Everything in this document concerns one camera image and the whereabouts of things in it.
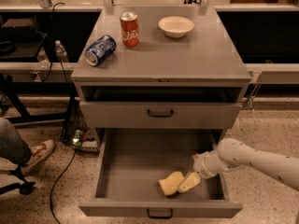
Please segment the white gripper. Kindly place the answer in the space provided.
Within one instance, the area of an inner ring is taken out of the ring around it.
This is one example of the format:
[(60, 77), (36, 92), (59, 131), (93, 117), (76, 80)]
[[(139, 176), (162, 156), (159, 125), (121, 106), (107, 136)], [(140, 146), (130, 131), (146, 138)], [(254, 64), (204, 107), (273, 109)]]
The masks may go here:
[(192, 159), (194, 172), (188, 172), (178, 185), (179, 193), (185, 193), (193, 189), (201, 182), (201, 177), (209, 179), (225, 170), (225, 164), (219, 158), (216, 150), (194, 154)]

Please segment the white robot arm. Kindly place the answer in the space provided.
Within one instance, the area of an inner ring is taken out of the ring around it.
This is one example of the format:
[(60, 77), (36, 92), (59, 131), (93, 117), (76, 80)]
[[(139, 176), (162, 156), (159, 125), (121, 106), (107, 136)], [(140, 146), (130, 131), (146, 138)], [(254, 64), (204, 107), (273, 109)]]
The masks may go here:
[(278, 182), (299, 190), (299, 159), (291, 156), (261, 151), (234, 138), (222, 139), (212, 151), (195, 154), (193, 171), (178, 186), (184, 193), (197, 186), (201, 179), (219, 173), (232, 172), (241, 166), (251, 167)]

